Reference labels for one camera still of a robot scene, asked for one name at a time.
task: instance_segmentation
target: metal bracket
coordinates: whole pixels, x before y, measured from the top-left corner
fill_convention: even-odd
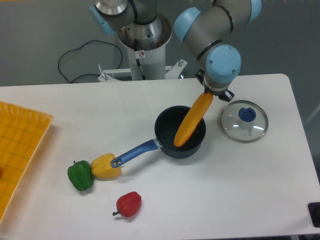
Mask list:
[[[185,69],[187,64],[187,61],[180,59],[174,66],[165,66],[165,79],[180,78],[181,73]],[[126,79],[127,81],[131,80],[130,68],[102,70],[100,64],[98,66],[101,75],[97,79],[101,83],[117,82],[121,81],[120,79]]]

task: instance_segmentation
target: glass pot lid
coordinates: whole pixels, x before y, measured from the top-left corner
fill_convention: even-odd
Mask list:
[[[220,125],[223,132],[240,143],[252,143],[260,139],[268,129],[265,111],[251,101],[233,101],[222,110]]]

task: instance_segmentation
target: pepper stem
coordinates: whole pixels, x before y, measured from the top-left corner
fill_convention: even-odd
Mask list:
[[[120,213],[120,211],[113,212],[112,215],[115,216],[115,215],[117,215],[117,214],[119,214],[119,213]]]

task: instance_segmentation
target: handle hole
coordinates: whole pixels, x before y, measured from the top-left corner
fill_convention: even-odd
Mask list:
[[[118,159],[118,160],[116,160],[116,161],[114,161],[114,162],[113,162],[113,165],[116,166],[116,165],[118,165],[118,164],[120,164],[120,163],[122,163],[122,159],[121,159],[121,158]]]

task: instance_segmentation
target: orange tray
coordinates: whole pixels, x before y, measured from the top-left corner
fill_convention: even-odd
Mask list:
[[[0,222],[54,116],[0,101]]]

